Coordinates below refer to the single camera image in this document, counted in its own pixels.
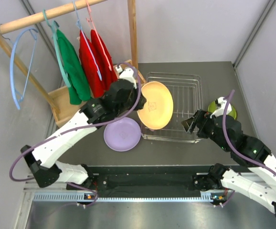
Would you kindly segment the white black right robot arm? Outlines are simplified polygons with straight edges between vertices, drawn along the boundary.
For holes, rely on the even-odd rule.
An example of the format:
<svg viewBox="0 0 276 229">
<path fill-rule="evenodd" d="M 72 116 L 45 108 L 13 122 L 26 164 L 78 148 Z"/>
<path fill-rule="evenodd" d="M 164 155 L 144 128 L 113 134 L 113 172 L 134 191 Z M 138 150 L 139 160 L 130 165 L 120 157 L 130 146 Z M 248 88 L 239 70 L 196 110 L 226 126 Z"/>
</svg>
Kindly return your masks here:
<svg viewBox="0 0 276 229">
<path fill-rule="evenodd" d="M 239 192 L 266 207 L 276 217 L 276 157 L 261 140 L 244 134 L 241 123 L 229 115 L 215 117 L 198 110 L 181 124 L 190 134 L 197 128 L 199 138 L 211 139 L 223 151 L 229 152 L 236 163 L 266 183 L 262 186 L 217 163 L 208 172 L 211 188 L 223 187 Z"/>
</svg>

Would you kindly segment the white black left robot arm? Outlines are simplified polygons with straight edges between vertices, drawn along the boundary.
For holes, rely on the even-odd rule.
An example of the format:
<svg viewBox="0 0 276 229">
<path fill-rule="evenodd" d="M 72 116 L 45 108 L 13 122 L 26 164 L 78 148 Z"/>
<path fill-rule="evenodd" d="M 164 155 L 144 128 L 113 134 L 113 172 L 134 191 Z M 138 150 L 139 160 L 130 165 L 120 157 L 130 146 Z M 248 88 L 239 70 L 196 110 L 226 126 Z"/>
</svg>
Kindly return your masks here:
<svg viewBox="0 0 276 229">
<path fill-rule="evenodd" d="M 146 102 L 134 78 L 118 79 L 102 97 L 86 102 L 60 129 L 37 147 L 24 146 L 24 159 L 40 188 L 55 182 L 74 183 L 83 189 L 93 185 L 93 175 L 84 165 L 70 165 L 58 159 L 82 138 L 104 125 L 119 120 L 125 111 L 141 110 Z"/>
</svg>

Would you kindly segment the red shirt left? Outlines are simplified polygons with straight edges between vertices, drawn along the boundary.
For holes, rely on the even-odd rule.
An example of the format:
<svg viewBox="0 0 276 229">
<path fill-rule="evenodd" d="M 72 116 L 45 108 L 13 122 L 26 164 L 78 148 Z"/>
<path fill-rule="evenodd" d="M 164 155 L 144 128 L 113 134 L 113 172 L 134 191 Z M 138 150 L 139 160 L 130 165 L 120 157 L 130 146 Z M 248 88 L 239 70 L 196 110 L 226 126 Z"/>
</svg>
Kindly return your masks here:
<svg viewBox="0 0 276 229">
<path fill-rule="evenodd" d="M 87 38 L 90 48 L 94 54 L 96 59 L 96 63 L 98 63 L 96 58 L 96 51 L 93 47 L 90 40 Z M 83 39 L 83 35 L 80 32 L 80 47 L 79 47 L 79 58 L 81 61 L 82 68 L 86 75 L 87 81 L 89 83 L 90 89 L 92 91 L 93 97 L 98 98 L 104 94 L 104 87 L 102 81 L 99 80 L 98 74 L 96 72 L 96 66 L 93 62 L 92 56 L 89 52 L 86 42 Z"/>
</svg>

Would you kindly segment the pink hanger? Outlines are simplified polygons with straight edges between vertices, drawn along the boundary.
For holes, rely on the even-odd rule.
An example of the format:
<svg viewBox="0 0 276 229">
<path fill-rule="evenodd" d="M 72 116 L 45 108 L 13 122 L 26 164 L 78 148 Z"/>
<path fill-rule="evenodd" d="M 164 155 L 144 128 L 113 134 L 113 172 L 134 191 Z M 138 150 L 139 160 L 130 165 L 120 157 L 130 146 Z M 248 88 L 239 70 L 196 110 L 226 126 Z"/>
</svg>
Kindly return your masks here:
<svg viewBox="0 0 276 229">
<path fill-rule="evenodd" d="M 88 25 L 89 25 L 90 29 L 92 29 L 92 30 L 95 31 L 96 37 L 97 37 L 97 39 L 98 39 L 98 41 L 99 41 L 99 44 L 100 44 L 100 46 L 101 46 L 101 49 L 102 49 L 102 51 L 103 51 L 103 55 L 104 55 L 104 57 L 105 57 L 105 59 L 106 59 L 108 68 L 109 68 L 110 71 L 112 71 L 112 66 L 111 66 L 110 61 L 109 61 L 109 59 L 108 59 L 108 56 L 107 56 L 107 54 L 106 54 L 106 52 L 105 52 L 105 49 L 104 49 L 102 40 L 100 39 L 100 36 L 99 36 L 99 34 L 98 34 L 97 30 L 96 30 L 95 24 L 94 24 L 94 22 L 93 22 L 89 2 L 88 2 L 88 0 L 85 0 L 85 2 L 86 2 L 87 11 L 88 11 L 88 17 L 86 18 L 86 20 L 87 20 L 87 22 L 88 22 Z"/>
</svg>

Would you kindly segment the red shirt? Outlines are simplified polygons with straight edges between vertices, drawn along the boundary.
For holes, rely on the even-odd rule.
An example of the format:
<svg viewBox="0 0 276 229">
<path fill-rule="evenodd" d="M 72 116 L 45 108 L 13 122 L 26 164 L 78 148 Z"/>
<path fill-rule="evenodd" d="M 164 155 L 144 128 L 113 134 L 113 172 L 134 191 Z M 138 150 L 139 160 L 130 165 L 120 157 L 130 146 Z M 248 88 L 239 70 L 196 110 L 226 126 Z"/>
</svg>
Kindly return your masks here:
<svg viewBox="0 0 276 229">
<path fill-rule="evenodd" d="M 114 67 L 113 67 L 112 58 L 110 56 L 110 53 L 109 53 L 104 41 L 102 40 L 102 38 L 100 36 L 100 39 L 102 40 L 105 52 L 108 56 L 108 59 L 110 61 L 111 66 L 112 66 L 112 71 L 110 71 L 109 68 L 108 68 L 106 59 L 103 55 L 103 51 L 101 49 L 99 41 L 96 37 L 95 31 L 91 30 L 90 35 L 91 35 L 92 45 L 93 45 L 93 47 L 95 48 L 95 51 L 96 51 L 96 58 L 97 58 L 97 61 L 99 62 L 98 67 L 99 67 L 99 70 L 100 70 L 101 75 L 102 75 L 102 84 L 103 84 L 104 90 L 107 91 L 109 89 L 111 83 L 117 81 L 117 75 L 116 75 Z"/>
<path fill-rule="evenodd" d="M 90 40 L 87 38 L 90 48 L 94 54 L 96 59 L 96 63 L 98 63 L 96 58 L 96 51 L 93 47 Z M 96 66 L 93 62 L 92 56 L 89 52 L 86 42 L 83 39 L 83 35 L 80 32 L 80 47 L 79 47 L 79 58 L 81 61 L 82 68 L 86 75 L 87 81 L 89 83 L 90 89 L 92 91 L 93 97 L 98 98 L 104 94 L 104 87 L 102 81 L 99 80 L 98 74 L 96 72 Z"/>
</svg>

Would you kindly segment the teal hanger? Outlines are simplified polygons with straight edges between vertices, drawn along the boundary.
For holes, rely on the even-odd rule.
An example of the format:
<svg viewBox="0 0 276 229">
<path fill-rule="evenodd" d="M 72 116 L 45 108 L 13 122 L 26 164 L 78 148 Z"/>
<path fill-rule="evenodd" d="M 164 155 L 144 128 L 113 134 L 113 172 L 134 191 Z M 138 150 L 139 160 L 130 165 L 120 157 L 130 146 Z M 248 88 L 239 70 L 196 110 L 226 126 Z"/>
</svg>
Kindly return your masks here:
<svg viewBox="0 0 276 229">
<path fill-rule="evenodd" d="M 59 69 L 60 69 L 60 72 L 61 72 L 61 75 L 62 75 L 62 79 L 63 79 L 65 85 L 68 88 L 70 88 L 71 84 L 70 84 L 70 81 L 69 81 L 69 78 L 68 78 L 68 74 L 67 74 L 67 72 L 64 69 L 63 61 L 62 61 L 62 58 L 61 58 L 61 53 L 60 53 L 60 49 L 59 49 L 59 45 L 58 45 L 57 29 L 59 28 L 59 24 L 56 21 L 53 21 L 53 23 L 50 23 L 49 20 L 48 20 L 48 18 L 47 18 L 45 10 L 42 11 L 42 14 L 44 16 L 44 19 L 45 19 L 48 27 L 51 29 L 51 32 L 52 32 L 52 39 L 53 39 L 53 43 L 54 43 L 54 50 L 55 50 L 58 66 L 59 66 Z"/>
</svg>

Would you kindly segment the red shirt right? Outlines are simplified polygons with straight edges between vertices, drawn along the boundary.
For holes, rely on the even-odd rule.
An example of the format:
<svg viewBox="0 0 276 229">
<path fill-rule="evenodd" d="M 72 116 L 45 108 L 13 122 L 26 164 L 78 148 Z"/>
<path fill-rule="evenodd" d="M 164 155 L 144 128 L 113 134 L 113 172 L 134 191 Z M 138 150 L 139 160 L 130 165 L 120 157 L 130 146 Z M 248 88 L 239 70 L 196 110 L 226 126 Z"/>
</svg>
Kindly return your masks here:
<svg viewBox="0 0 276 229">
<path fill-rule="evenodd" d="M 100 39 L 102 40 L 105 52 L 108 56 L 108 59 L 110 61 L 111 66 L 112 66 L 112 71 L 110 71 L 109 68 L 108 68 L 106 59 L 103 55 L 103 51 L 101 49 L 99 41 L 96 37 L 95 31 L 91 30 L 90 35 L 91 35 L 92 45 L 93 45 L 93 47 L 95 48 L 95 51 L 96 51 L 96 58 L 97 58 L 97 61 L 99 62 L 98 67 L 99 67 L 99 70 L 100 70 L 101 75 L 102 75 L 102 84 L 103 84 L 104 90 L 107 91 L 109 89 L 111 83 L 117 81 L 117 75 L 116 75 L 114 67 L 113 67 L 112 58 L 110 56 L 110 53 L 109 53 L 104 41 L 102 40 L 102 38 L 100 36 Z"/>
</svg>

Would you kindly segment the wooden clothes rack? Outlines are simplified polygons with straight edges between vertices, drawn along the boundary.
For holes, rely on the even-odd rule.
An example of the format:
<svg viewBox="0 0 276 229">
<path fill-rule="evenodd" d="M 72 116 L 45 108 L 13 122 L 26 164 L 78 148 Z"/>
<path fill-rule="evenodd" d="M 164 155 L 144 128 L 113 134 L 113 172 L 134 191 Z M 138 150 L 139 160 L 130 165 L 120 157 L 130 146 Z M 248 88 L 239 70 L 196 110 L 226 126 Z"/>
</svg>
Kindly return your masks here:
<svg viewBox="0 0 276 229">
<path fill-rule="evenodd" d="M 17 31 L 19 29 L 28 28 L 30 26 L 36 25 L 43 21 L 47 22 L 47 25 L 51 27 L 49 19 L 54 19 L 56 17 L 80 10 L 83 8 L 90 9 L 90 6 L 101 3 L 101 0 L 78 0 L 72 3 L 68 3 L 56 8 L 49 10 L 43 10 L 39 12 L 18 20 L 14 20 L 5 24 L 0 25 L 0 47 L 5 51 L 5 53 L 10 57 L 11 63 L 16 64 L 23 74 L 27 75 L 27 79 L 32 82 L 35 88 L 42 94 L 51 107 L 55 123 L 58 127 L 62 127 L 66 122 L 68 122 L 73 115 L 81 108 L 83 105 L 71 105 L 66 101 L 69 98 L 66 95 L 69 86 L 69 81 L 67 79 L 67 74 L 63 69 L 62 59 L 60 57 L 59 51 L 56 51 L 56 58 L 58 66 L 60 67 L 60 72 L 62 74 L 62 79 L 64 80 L 65 86 L 58 88 L 50 93 L 47 93 L 42 85 L 36 80 L 34 75 L 30 73 L 29 68 L 22 62 L 22 60 L 15 54 L 15 44 L 10 47 L 10 45 L 2 37 L 4 34 Z"/>
</svg>

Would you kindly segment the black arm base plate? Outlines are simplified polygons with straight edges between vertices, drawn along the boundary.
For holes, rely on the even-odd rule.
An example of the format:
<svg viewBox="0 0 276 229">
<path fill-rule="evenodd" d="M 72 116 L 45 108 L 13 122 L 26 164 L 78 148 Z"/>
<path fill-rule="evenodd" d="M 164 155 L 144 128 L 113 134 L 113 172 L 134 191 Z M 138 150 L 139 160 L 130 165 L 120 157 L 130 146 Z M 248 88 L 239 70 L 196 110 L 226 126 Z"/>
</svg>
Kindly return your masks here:
<svg viewBox="0 0 276 229">
<path fill-rule="evenodd" d="M 193 174 L 99 174 L 88 178 L 82 186 L 97 190 L 110 190 L 116 187 L 184 187 L 187 190 L 207 191 L 223 189 L 219 182 L 207 175 Z"/>
</svg>

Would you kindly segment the green shirt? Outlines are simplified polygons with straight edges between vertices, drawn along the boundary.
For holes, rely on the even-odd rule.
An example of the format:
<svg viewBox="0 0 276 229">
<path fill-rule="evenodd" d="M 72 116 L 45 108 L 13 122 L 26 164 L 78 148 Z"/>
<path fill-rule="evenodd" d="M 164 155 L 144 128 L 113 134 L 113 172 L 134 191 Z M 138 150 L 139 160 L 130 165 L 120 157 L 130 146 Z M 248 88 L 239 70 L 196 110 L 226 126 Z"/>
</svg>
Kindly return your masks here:
<svg viewBox="0 0 276 229">
<path fill-rule="evenodd" d="M 89 83 L 74 46 L 60 30 L 56 31 L 56 35 L 64 70 L 71 85 L 68 87 L 70 104 L 80 105 L 91 98 Z"/>
</svg>

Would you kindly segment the purple plastic plate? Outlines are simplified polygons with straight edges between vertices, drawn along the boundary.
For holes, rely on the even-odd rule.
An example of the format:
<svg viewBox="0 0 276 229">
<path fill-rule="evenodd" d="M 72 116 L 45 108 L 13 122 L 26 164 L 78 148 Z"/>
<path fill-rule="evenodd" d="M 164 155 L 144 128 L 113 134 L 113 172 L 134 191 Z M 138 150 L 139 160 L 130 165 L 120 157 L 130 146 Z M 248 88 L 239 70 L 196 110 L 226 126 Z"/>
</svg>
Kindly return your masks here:
<svg viewBox="0 0 276 229">
<path fill-rule="evenodd" d="M 125 117 L 108 124 L 104 129 L 104 141 L 112 150 L 125 152 L 133 149 L 140 141 L 141 132 L 138 123 Z"/>
</svg>

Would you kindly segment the yellow plastic plate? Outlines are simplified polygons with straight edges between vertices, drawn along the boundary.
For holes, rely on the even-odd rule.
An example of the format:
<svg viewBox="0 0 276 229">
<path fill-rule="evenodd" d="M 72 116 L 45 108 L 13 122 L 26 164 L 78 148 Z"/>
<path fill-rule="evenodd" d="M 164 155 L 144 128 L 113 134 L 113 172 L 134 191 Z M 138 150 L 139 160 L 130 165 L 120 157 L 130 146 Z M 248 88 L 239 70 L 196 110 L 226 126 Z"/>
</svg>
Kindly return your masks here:
<svg viewBox="0 0 276 229">
<path fill-rule="evenodd" d="M 173 99 L 169 89 L 162 83 L 153 81 L 141 88 L 146 103 L 138 110 L 140 121 L 149 129 L 164 128 L 173 115 Z"/>
</svg>

